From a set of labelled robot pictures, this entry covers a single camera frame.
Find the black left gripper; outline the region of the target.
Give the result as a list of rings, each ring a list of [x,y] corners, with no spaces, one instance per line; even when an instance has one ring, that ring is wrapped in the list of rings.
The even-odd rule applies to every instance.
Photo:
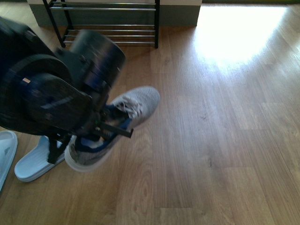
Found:
[[[48,135],[47,162],[55,164],[70,135],[131,138],[127,131],[97,122],[125,62],[106,36],[81,30],[69,50],[51,51],[29,29],[0,32],[0,125],[31,135]]]

